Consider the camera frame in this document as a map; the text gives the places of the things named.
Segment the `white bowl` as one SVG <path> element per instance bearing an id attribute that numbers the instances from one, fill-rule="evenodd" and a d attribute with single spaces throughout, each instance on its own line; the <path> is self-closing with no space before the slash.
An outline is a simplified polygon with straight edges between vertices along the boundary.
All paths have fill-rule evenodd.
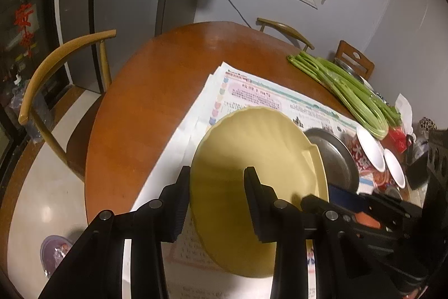
<path id="1" fill-rule="evenodd" d="M 374 137 L 361 125 L 356 128 L 356 137 L 369 163 L 380 172 L 385 172 L 384 151 Z"/>
<path id="2" fill-rule="evenodd" d="M 386 162 L 386 167 L 397 186 L 401 189 L 405 188 L 405 174 L 402 170 L 398 159 L 389 149 L 384 149 L 384 160 Z"/>

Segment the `yellow shell-shaped plate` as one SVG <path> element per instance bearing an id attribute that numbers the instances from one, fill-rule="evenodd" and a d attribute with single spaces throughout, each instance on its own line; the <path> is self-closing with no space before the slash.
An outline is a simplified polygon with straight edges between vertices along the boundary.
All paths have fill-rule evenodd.
<path id="1" fill-rule="evenodd" d="M 191 163 L 190 205 L 209 257 L 235 275 L 265 278 L 274 270 L 273 203 L 295 207 L 308 195 L 327 201 L 316 145 L 281 112 L 248 107 L 220 119 Z"/>

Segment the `far wooden chair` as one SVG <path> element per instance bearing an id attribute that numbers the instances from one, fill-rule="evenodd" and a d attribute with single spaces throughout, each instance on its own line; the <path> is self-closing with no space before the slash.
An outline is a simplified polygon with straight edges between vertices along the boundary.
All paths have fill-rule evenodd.
<path id="1" fill-rule="evenodd" d="M 305 52 L 307 50 L 315 50 L 314 45 L 306 37 L 304 37 L 296 29 L 290 27 L 287 24 L 277 22 L 274 20 L 268 20 L 262 17 L 258 17 L 256 23 L 260 25 L 260 32 L 264 32 L 265 27 L 270 27 L 291 40 L 296 40 L 297 42 L 303 43 L 304 44 L 303 50 Z"/>

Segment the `right wooden chair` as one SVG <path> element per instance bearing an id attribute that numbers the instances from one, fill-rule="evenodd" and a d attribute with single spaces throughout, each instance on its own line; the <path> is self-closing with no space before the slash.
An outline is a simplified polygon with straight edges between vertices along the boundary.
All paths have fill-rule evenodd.
<path id="1" fill-rule="evenodd" d="M 334 61 L 336 60 L 347 64 L 357 75 L 365 80 L 368 80 L 374 71 L 374 63 L 345 40 L 339 42 L 334 58 Z"/>

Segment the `red packet on table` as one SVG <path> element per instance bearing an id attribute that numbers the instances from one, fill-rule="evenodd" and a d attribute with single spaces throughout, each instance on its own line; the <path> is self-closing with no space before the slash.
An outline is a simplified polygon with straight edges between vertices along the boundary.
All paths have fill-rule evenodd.
<path id="1" fill-rule="evenodd" d="M 405 152 L 410 145 L 407 134 L 402 128 L 389 127 L 387 135 L 381 140 L 381 146 L 399 154 Z"/>

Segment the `printed newspaper sheets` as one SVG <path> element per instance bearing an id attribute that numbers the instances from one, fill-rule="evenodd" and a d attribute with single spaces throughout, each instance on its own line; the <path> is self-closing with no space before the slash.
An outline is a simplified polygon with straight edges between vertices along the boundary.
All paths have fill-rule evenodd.
<path id="1" fill-rule="evenodd" d="M 176 128 L 133 207 L 139 208 L 175 182 L 190 165 L 207 131 L 226 115 L 247 106 L 264 106 L 287 115 L 302 130 L 323 128 L 338 137 L 352 137 L 357 122 L 299 92 L 222 63 Z M 191 218 L 173 244 L 162 244 L 170 298 L 268 298 L 272 279 L 250 279 L 225 272 L 202 248 Z"/>

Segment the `purple bowl on floor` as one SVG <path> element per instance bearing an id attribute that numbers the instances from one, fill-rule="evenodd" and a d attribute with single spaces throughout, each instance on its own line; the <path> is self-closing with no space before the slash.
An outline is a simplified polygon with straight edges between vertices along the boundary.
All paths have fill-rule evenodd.
<path id="1" fill-rule="evenodd" d="M 50 235 L 40 246 L 40 261 L 47 279 L 49 279 L 59 264 L 72 248 L 72 243 L 59 235 Z"/>

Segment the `left wooden chair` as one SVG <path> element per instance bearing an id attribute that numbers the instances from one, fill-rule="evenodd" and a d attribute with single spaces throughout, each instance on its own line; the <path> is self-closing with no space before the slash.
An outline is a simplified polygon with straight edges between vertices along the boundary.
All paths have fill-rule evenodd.
<path id="1" fill-rule="evenodd" d="M 99 51 L 99 56 L 94 58 L 99 62 L 99 85 L 104 91 L 107 91 L 112 84 L 112 75 L 106 51 L 106 40 L 112 39 L 116 35 L 116 30 L 105 30 L 80 36 L 60 45 L 34 71 L 28 85 L 25 87 L 24 96 L 20 104 L 20 111 L 17 117 L 19 124 L 25 126 L 31 122 L 40 132 L 50 149 L 81 181 L 85 181 L 90 135 L 103 97 L 100 96 L 80 119 L 69 137 L 67 147 L 62 147 L 50 131 L 50 127 L 47 126 L 43 117 L 39 115 L 35 101 L 39 93 L 48 96 L 51 104 L 56 103 L 64 95 L 67 88 L 66 84 L 52 92 L 48 82 L 55 74 L 59 73 L 59 70 L 63 68 L 63 65 L 70 57 L 89 46 Z"/>

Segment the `red instant noodle package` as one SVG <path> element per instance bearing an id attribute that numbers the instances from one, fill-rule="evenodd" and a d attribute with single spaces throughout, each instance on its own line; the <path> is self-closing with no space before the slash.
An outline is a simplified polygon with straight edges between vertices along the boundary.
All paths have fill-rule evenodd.
<path id="1" fill-rule="evenodd" d="M 346 139 L 346 141 L 359 173 L 358 194 L 372 194 L 375 189 L 384 193 L 392 188 L 396 191 L 401 189 L 391 177 L 387 167 L 385 172 L 380 172 L 369 163 L 356 136 L 352 137 L 351 140 Z"/>

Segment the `wooden chair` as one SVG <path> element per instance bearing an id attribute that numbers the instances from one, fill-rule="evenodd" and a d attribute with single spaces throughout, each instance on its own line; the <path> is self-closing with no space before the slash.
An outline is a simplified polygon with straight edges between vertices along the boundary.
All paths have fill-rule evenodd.
<path id="1" fill-rule="evenodd" d="M 306 37 L 304 37 L 296 29 L 290 27 L 287 24 L 277 22 L 274 20 L 268 20 L 262 17 L 258 17 L 256 23 L 260 25 L 260 32 L 264 32 L 265 27 L 270 27 L 291 40 L 296 40 L 297 42 L 303 43 L 304 44 L 303 50 L 305 52 L 307 50 L 315 50 L 314 45 Z"/>
<path id="2" fill-rule="evenodd" d="M 24 96 L 20 104 L 20 111 L 17 117 L 19 124 L 25 126 L 31 122 L 40 132 L 50 149 L 81 181 L 85 181 L 90 135 L 103 97 L 100 96 L 80 119 L 69 137 L 67 147 L 62 147 L 50 131 L 50 127 L 47 126 L 43 117 L 39 115 L 35 101 L 39 93 L 48 96 L 51 104 L 56 103 L 64 95 L 67 88 L 66 84 L 52 92 L 48 82 L 55 74 L 59 73 L 59 70 L 63 68 L 63 65 L 70 57 L 89 46 L 99 51 L 99 56 L 94 58 L 99 62 L 99 85 L 104 91 L 107 91 L 112 84 L 112 75 L 106 51 L 106 40 L 112 39 L 116 35 L 116 30 L 105 30 L 80 36 L 60 45 L 34 71 L 28 85 L 25 87 Z"/>
<path id="3" fill-rule="evenodd" d="M 339 42 L 334 58 L 334 61 L 336 60 L 347 64 L 357 75 L 365 80 L 368 80 L 374 71 L 374 63 L 345 40 Z"/>

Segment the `green celery bunch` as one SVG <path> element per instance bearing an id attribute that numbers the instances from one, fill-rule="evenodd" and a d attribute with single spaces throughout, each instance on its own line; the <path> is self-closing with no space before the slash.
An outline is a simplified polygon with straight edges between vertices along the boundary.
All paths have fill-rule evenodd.
<path id="1" fill-rule="evenodd" d="M 328 89 L 370 134 L 383 140 L 391 128 L 402 126 L 396 108 L 384 102 L 351 74 L 331 61 L 301 51 L 287 61 Z"/>

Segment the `dark round metal plate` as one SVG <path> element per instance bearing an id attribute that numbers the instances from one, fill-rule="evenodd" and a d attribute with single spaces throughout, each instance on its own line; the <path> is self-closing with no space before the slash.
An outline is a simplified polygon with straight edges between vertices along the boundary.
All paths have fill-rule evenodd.
<path id="1" fill-rule="evenodd" d="M 359 173 L 346 145 L 324 129 L 310 128 L 304 134 L 319 149 L 328 183 L 356 193 L 359 186 Z"/>

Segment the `glass door with red characters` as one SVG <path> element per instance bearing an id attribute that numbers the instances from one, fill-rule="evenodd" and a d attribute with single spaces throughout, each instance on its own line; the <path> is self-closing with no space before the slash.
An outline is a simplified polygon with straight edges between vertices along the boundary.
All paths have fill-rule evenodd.
<path id="1" fill-rule="evenodd" d="M 1 157 L 25 133 L 39 140 L 32 123 L 18 115 L 24 90 L 36 69 L 59 45 L 54 0 L 1 0 Z"/>

